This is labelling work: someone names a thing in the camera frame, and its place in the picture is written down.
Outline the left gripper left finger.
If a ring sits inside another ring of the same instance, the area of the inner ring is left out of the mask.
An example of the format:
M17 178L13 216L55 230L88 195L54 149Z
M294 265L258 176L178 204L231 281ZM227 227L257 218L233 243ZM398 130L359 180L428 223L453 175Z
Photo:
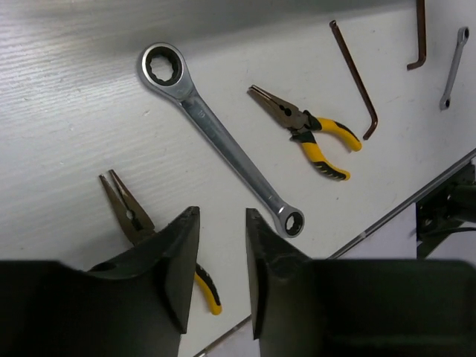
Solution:
M81 271L1 262L3 356L176 356L187 331L200 211Z

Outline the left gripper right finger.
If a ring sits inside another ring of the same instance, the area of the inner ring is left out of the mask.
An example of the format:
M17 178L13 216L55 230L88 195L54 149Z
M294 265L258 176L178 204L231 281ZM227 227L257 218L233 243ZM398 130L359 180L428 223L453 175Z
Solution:
M475 268L457 260L314 260L247 209L262 356L473 356Z

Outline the straight brown hex key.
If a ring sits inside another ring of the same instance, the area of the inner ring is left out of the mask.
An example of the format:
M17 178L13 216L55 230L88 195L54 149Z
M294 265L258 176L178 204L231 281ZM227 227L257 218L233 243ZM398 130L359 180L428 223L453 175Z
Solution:
M416 0L416 23L418 58L407 64L408 71L422 67L427 59L425 0Z

